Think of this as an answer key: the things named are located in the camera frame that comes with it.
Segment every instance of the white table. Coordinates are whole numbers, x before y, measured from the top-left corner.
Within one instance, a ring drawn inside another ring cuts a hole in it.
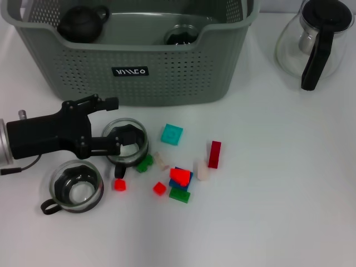
[[[130,170],[128,191],[112,191],[112,166],[92,158],[106,185],[99,205],[45,216],[39,206],[50,196],[49,175],[75,158],[52,153],[0,178],[0,266],[355,267],[356,28],[339,71],[304,92],[273,57],[290,19],[259,16],[221,101],[91,115],[97,136],[116,118],[141,121],[152,152],[183,168],[206,158],[211,140],[223,142],[219,169],[208,182],[192,182],[189,204],[154,195],[152,187],[169,180],[157,166],[142,175]],[[57,112],[61,100],[14,29],[1,21],[0,33],[0,117]],[[185,129],[178,147],[159,141],[162,122]]]

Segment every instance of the blue block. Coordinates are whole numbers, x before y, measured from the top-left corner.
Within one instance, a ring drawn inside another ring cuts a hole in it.
[[[183,128],[167,124],[163,131],[161,141],[170,145],[177,146],[182,136]]]
[[[183,187],[183,186],[181,186],[180,184],[178,184],[177,182],[175,182],[175,181],[172,180],[172,179],[169,181],[169,186],[170,186],[170,187],[177,188],[177,189],[180,189],[180,190],[182,190],[182,191],[188,191],[188,187],[189,187],[189,185],[190,185],[190,182],[191,182],[191,179],[192,179],[192,178],[193,178],[193,173],[190,172],[190,180],[189,180],[189,183],[188,183],[187,186]]]

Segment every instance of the black cup handle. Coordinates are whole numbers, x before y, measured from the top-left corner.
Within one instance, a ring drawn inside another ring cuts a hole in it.
[[[107,22],[107,20],[110,18],[110,10],[106,6],[98,6],[98,7],[94,8],[93,11],[95,13],[97,13],[99,11],[105,11],[105,17],[102,18],[102,24]]]
[[[57,203],[53,199],[48,199],[41,205],[41,210],[45,215],[52,215],[52,214],[62,210],[62,208],[60,206],[58,206]]]
[[[309,61],[301,77],[301,87],[314,91],[332,51],[334,32],[327,24],[323,25],[315,39]]]

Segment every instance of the black teapot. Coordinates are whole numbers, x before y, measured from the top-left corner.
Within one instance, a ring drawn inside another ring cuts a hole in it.
[[[104,11],[101,18],[99,11]],[[66,40],[74,43],[92,43],[101,34],[105,22],[110,17],[110,11],[105,6],[94,9],[77,6],[71,8],[61,19],[57,31]]]

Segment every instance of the green block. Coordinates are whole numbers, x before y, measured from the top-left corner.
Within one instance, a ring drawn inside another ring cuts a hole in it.
[[[154,163],[154,158],[150,154],[147,154],[146,158],[140,164],[138,164],[136,170],[140,173],[146,172],[149,166],[152,165],[153,163]]]
[[[188,203],[190,193],[172,187],[171,192],[169,193],[169,197],[171,199],[175,199],[175,200],[178,200],[178,201],[181,201],[184,203]]]

